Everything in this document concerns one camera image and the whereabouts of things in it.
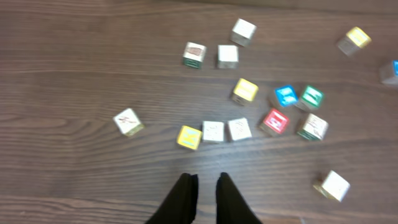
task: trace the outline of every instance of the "wood grain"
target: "wood grain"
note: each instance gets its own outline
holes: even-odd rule
[[[237,70],[215,68],[241,17],[258,26]],[[264,220],[398,223],[398,92],[377,70],[398,58],[398,16],[167,1],[0,0],[0,223],[144,223],[182,172],[199,174],[195,223],[215,222],[215,184],[228,172]],[[353,58],[335,42],[360,26],[372,44]],[[203,68],[182,65],[186,42],[208,47]],[[254,103],[229,100],[239,78]],[[326,99],[322,142],[256,128],[275,87],[311,84]],[[132,107],[147,126],[122,136],[112,117]],[[253,139],[176,146],[181,125],[247,117]],[[335,170],[343,203],[312,189]]]

